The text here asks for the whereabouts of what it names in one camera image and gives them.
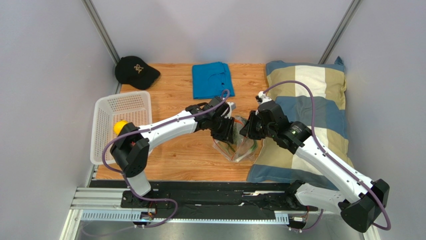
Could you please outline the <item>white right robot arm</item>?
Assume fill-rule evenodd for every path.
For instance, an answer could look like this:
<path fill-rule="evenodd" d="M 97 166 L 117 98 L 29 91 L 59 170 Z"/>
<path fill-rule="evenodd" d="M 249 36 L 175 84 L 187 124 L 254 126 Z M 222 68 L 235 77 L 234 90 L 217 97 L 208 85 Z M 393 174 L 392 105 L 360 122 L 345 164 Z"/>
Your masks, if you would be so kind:
<path fill-rule="evenodd" d="M 385 208 L 390 186 L 363 175 L 327 148 L 314 130 L 300 121 L 290 122 L 281 106 L 263 101 L 249 113 L 240 135 L 253 140 L 272 139 L 280 148 L 305 160 L 324 175 L 337 190 L 313 186 L 301 180 L 291 188 L 297 201 L 305 206 L 339 214 L 354 230 L 365 233 Z"/>

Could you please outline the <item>yellow fake pear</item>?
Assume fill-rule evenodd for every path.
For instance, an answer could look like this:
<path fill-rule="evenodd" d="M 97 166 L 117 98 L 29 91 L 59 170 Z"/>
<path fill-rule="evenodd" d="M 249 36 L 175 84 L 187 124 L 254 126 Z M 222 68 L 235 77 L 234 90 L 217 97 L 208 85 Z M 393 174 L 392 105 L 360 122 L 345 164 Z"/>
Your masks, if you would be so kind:
<path fill-rule="evenodd" d="M 128 124 L 128 122 L 126 120 L 121 120 L 121 121 L 116 122 L 113 126 L 114 133 L 118 136 L 120 134 L 120 132 L 122 131 L 122 129 L 124 128 L 124 126 L 127 125 L 127 124 Z"/>

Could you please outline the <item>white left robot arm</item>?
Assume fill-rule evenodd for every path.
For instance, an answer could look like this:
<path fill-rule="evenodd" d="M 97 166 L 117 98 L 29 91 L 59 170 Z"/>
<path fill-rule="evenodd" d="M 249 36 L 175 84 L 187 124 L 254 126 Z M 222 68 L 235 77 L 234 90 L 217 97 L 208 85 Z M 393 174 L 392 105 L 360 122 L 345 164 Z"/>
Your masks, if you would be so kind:
<path fill-rule="evenodd" d="M 152 150 L 179 136 L 203 130 L 209 130 L 215 140 L 232 143 L 233 109 L 233 102 L 216 96 L 210 102 L 190 105 L 177 115 L 159 122 L 141 126 L 124 123 L 105 150 L 118 164 L 119 172 L 133 194 L 143 197 L 151 191 L 145 168 Z"/>

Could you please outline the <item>clear zip top bag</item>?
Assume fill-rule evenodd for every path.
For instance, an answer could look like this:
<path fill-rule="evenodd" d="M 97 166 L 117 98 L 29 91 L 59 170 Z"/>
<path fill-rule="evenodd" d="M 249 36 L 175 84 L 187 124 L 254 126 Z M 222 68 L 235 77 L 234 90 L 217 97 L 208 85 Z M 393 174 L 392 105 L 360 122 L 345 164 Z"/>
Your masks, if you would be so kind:
<path fill-rule="evenodd" d="M 244 125 L 247 123 L 247 119 L 239 115 L 234 117 L 234 121 Z M 256 152 L 259 148 L 257 140 L 253 140 L 245 136 L 243 142 L 240 145 L 229 144 L 214 139 L 212 146 L 228 161 L 233 163 L 239 163 L 241 161 L 253 162 L 256 158 Z"/>

